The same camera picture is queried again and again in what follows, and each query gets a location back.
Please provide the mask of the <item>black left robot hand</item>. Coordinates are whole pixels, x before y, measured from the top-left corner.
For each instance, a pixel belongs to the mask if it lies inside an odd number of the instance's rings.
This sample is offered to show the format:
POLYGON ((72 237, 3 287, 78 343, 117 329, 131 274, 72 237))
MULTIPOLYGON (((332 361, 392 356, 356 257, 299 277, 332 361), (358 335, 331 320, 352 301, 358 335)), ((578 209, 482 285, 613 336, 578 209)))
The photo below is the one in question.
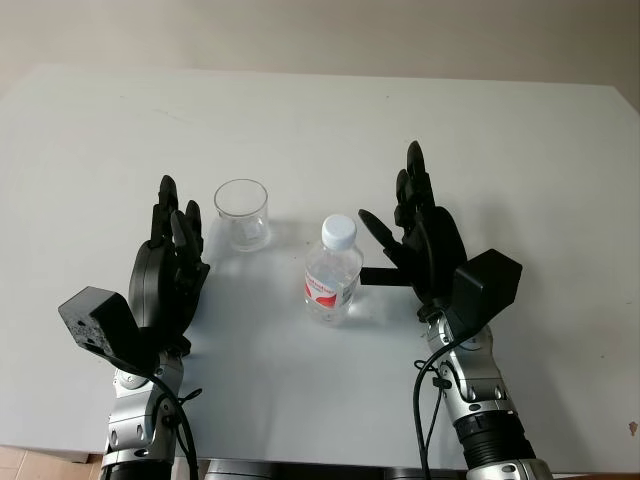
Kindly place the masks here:
POLYGON ((185 332, 210 271, 202 261, 203 249, 198 203, 191 200, 180 210, 176 183, 165 175, 153 206, 150 238, 137 252, 128 292, 138 328, 158 352, 190 353, 185 332))

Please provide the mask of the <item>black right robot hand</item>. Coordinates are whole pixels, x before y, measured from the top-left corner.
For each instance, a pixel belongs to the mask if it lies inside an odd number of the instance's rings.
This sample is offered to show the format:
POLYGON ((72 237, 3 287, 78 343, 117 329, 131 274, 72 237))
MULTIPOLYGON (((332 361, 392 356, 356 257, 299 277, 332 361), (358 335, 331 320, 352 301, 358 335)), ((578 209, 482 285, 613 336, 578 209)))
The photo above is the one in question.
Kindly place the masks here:
POLYGON ((401 241, 373 213, 358 211, 359 219, 394 264, 392 268, 364 267, 360 282, 411 287, 422 303, 418 316, 424 322, 449 304, 454 272, 467 261, 467 254, 452 215, 435 202, 416 140, 408 147, 406 167, 397 175, 395 194, 394 221, 403 229, 401 241))

